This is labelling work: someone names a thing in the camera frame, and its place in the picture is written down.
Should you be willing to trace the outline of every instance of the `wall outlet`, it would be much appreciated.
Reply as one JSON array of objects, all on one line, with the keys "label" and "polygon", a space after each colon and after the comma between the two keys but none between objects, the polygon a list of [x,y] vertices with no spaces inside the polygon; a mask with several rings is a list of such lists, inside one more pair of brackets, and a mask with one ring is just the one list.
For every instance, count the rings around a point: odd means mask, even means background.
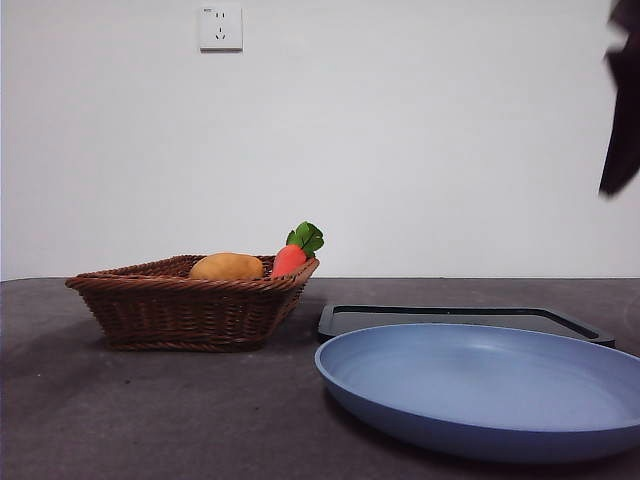
[{"label": "wall outlet", "polygon": [[242,50],[242,8],[239,4],[216,3],[200,9],[200,50]]}]

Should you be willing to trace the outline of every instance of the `orange carrot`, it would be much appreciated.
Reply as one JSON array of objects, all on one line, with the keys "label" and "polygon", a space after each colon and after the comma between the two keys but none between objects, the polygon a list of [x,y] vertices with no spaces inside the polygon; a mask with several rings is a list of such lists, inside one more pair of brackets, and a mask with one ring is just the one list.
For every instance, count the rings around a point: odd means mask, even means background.
[{"label": "orange carrot", "polygon": [[302,222],[287,236],[287,244],[278,252],[273,262],[272,277],[293,272],[304,265],[307,259],[315,257],[315,251],[324,245],[322,232],[311,223]]}]

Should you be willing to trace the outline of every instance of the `wicker basket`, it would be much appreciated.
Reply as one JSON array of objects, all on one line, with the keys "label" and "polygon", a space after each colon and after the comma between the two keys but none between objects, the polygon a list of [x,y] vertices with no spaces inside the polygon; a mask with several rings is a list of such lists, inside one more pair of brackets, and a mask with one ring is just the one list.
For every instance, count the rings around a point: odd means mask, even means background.
[{"label": "wicker basket", "polygon": [[65,285],[77,290],[118,350],[232,352],[260,348],[298,304],[318,267],[309,259],[290,275],[268,278],[273,256],[259,256],[265,278],[195,280],[203,255],[83,273]]}]

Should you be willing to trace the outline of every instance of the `blue plastic plate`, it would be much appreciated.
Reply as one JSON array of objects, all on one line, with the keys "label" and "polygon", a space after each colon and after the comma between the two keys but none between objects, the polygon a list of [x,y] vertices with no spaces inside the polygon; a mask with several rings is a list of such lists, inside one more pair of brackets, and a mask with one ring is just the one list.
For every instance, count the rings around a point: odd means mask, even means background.
[{"label": "blue plastic plate", "polygon": [[364,422],[469,458],[562,463],[640,445],[640,359],[557,335],[409,324],[318,348],[331,394]]}]

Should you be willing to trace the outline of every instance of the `black baking tray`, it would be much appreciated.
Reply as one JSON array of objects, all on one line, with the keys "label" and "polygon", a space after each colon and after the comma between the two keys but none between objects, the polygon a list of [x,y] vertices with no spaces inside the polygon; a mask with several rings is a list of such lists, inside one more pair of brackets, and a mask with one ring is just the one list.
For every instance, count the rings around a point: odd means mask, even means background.
[{"label": "black baking tray", "polygon": [[577,338],[615,348],[609,333],[567,315],[541,308],[393,307],[381,305],[326,305],[318,323],[324,342],[362,328],[405,323],[464,323],[519,328]]}]

